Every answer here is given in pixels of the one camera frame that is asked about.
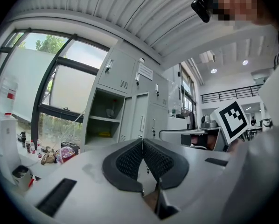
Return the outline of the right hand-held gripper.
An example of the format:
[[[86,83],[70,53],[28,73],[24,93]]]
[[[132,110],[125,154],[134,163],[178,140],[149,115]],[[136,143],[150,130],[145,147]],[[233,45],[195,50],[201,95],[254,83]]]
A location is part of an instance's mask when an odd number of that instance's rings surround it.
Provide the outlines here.
[[[159,138],[172,144],[191,146],[191,136],[207,134],[216,137],[211,150],[225,152],[247,128],[247,118],[241,105],[236,100],[231,100],[210,115],[202,116],[200,129],[161,130]]]

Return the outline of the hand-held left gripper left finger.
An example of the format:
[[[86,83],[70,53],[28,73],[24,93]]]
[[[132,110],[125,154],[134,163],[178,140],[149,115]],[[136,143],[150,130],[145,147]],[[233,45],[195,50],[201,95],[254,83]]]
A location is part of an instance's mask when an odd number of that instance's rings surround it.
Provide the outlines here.
[[[137,181],[142,139],[91,150],[62,164],[27,192],[45,224],[156,224]]]

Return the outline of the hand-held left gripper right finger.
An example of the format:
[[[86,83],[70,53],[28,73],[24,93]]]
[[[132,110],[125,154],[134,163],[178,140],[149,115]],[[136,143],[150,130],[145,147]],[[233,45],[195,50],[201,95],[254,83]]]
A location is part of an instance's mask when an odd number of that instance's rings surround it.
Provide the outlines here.
[[[158,187],[154,212],[159,219],[166,219],[186,209],[210,188],[228,164],[230,154],[144,139],[143,159]]]

